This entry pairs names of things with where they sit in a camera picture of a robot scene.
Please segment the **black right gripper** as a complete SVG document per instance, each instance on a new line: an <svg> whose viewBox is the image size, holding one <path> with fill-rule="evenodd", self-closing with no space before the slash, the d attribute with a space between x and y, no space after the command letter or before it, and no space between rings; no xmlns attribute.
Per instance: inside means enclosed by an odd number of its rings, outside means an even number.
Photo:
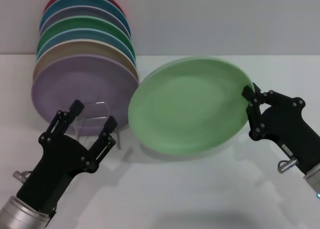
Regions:
<svg viewBox="0 0 320 229"><path fill-rule="evenodd" d="M261 92L255 83L246 85L241 95L248 101L246 114L253 141L262 137L273 141L288 158L297 159L297 167L303 174L320 164L320 136L303 120L306 103L302 98L291 98L273 90ZM270 105L263 113L262 104Z"/></svg>

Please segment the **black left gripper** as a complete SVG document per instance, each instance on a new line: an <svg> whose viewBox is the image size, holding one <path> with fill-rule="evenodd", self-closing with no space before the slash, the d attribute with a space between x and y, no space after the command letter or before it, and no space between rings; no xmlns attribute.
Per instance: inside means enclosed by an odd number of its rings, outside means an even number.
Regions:
<svg viewBox="0 0 320 229"><path fill-rule="evenodd" d="M69 111L58 110L47 133L39 137L43 155L16 194L18 199L37 212L49 215L73 178L84 172L95 173L97 165L116 144L111 134L118 123L111 115L89 150L77 140L64 135L83 109L84 104L76 99Z"/></svg>

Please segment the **light green plate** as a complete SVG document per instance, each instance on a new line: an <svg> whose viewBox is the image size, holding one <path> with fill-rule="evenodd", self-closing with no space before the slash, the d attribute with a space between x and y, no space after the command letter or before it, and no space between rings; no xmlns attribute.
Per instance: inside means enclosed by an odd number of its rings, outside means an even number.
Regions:
<svg viewBox="0 0 320 229"><path fill-rule="evenodd" d="M227 142L247 123L242 96L250 77L219 58L178 59L151 72L128 108L131 130L147 148L187 155Z"/></svg>

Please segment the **clear acrylic plate rack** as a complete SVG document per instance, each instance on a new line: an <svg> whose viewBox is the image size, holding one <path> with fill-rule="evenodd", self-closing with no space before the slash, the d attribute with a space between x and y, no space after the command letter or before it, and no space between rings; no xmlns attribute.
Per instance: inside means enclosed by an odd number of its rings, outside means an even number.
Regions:
<svg viewBox="0 0 320 229"><path fill-rule="evenodd" d="M75 138L78 142L80 137L97 137L111 116L108 104L105 101L84 103L83 105L83 110L72 123Z"/></svg>

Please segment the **purple plate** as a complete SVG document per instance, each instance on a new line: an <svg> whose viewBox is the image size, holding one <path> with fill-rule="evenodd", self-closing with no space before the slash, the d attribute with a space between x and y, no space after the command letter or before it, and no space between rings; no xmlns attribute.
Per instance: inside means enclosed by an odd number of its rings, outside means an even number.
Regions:
<svg viewBox="0 0 320 229"><path fill-rule="evenodd" d="M119 130L128 127L128 107L139 81L119 62L106 56L80 54L46 66L33 82L31 98L38 114L50 123L58 110L74 100L106 102Z"/></svg>

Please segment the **beige plate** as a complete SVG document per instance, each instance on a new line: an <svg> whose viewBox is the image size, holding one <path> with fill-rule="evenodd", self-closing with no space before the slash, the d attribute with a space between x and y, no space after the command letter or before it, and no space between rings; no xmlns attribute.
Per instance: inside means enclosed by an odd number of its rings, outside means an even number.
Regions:
<svg viewBox="0 0 320 229"><path fill-rule="evenodd" d="M104 56L115 60L125 66L134 75L136 81L139 81L136 65L134 65L124 52L111 44L92 39L67 40L47 49L36 61L32 81L35 82L43 69L54 61L84 54Z"/></svg>

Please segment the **light blue plate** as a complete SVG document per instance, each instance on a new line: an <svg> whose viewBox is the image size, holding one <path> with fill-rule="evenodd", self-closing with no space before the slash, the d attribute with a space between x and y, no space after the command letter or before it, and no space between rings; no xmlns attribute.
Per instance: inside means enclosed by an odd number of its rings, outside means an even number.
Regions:
<svg viewBox="0 0 320 229"><path fill-rule="evenodd" d="M36 53L36 60L38 61L53 46L70 40L95 40L107 43L122 51L132 61L133 65L137 66L135 53L124 42L110 33L89 28L70 29L54 35L40 45L40 49Z"/></svg>

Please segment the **dark green plate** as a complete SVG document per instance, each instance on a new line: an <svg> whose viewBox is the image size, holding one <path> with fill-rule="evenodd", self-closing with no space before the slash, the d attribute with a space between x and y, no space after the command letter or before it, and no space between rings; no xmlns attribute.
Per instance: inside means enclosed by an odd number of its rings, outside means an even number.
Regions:
<svg viewBox="0 0 320 229"><path fill-rule="evenodd" d="M53 36L72 29L96 29L111 34L123 42L136 56L133 44L129 37L113 23L93 16L71 16L61 19L49 26L40 36L36 54L39 53L42 46Z"/></svg>

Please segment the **grey lavender plate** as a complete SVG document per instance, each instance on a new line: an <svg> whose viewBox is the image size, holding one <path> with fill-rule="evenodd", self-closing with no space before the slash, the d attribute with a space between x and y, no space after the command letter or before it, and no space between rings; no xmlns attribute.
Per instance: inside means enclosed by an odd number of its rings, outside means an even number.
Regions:
<svg viewBox="0 0 320 229"><path fill-rule="evenodd" d="M53 15L51 15L48 19L44 21L44 23L39 29L39 35L41 36L48 27L50 27L57 21L74 16L91 16L103 19L117 26L129 38L132 37L129 30L115 15L111 14L106 10L94 6L70 6L55 12Z"/></svg>

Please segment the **teal blue plate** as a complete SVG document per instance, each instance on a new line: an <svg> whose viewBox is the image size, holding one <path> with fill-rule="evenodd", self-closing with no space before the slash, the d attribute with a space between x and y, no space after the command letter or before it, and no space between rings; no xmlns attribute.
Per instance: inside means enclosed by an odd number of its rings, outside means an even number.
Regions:
<svg viewBox="0 0 320 229"><path fill-rule="evenodd" d="M125 29L129 33L129 37L132 37L132 32L126 16L117 6L108 0L57 0L44 11L40 21L39 30L43 27L45 21L54 13L72 6L92 6L111 13L124 25Z"/></svg>

